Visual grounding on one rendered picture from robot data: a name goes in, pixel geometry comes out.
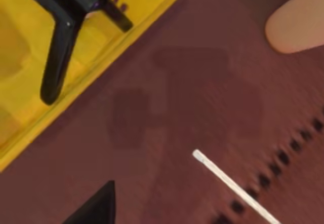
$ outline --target black plastic object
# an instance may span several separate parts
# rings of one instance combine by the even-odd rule
[[[63,224],[114,224],[115,184],[108,182]]]
[[[61,93],[78,32],[88,13],[103,10],[123,32],[130,30],[133,24],[111,0],[35,1],[51,13],[56,22],[40,90],[42,100],[50,105]]]

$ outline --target brown surface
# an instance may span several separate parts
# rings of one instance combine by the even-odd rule
[[[220,212],[240,222],[228,209],[234,194],[191,152],[255,187],[274,152],[320,112],[323,48],[279,55],[264,38],[284,1],[179,0],[0,175],[0,223],[61,223],[111,179],[117,223],[210,223]],[[295,198],[288,187],[260,193],[283,218],[296,215],[273,207],[284,191]],[[251,210],[245,221],[264,223]]]

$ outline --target yellow edge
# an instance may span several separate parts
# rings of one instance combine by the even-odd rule
[[[31,142],[40,135],[60,114],[65,111],[72,102],[95,80],[100,76],[108,66],[116,60],[138,37],[144,33],[148,27],[159,18],[176,0],[165,0],[160,6],[141,24],[139,24],[130,35],[124,39],[110,54],[109,61],[103,62],[98,67],[83,77],[78,85],[76,85],[70,93],[47,114],[39,119],[42,123],[39,126],[34,126],[27,132],[22,133],[19,138],[15,140],[12,147],[10,147],[0,158],[0,172],[2,172]]]

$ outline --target brown table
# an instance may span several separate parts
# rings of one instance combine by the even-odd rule
[[[179,0],[0,175],[0,222],[61,223],[115,179],[120,224],[266,223],[233,213],[199,148],[284,224],[322,223],[324,49],[271,50],[263,25],[285,1]]]

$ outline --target white stick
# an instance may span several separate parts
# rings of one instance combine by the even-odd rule
[[[192,155],[201,163],[203,163],[209,170],[211,170],[217,177],[219,177],[231,190],[240,196],[249,206],[251,206],[257,213],[265,218],[271,224],[281,224],[273,215],[271,215],[264,207],[262,207],[255,199],[253,199],[247,192],[245,192],[236,182],[226,175],[218,166],[209,160],[201,151],[195,150]]]

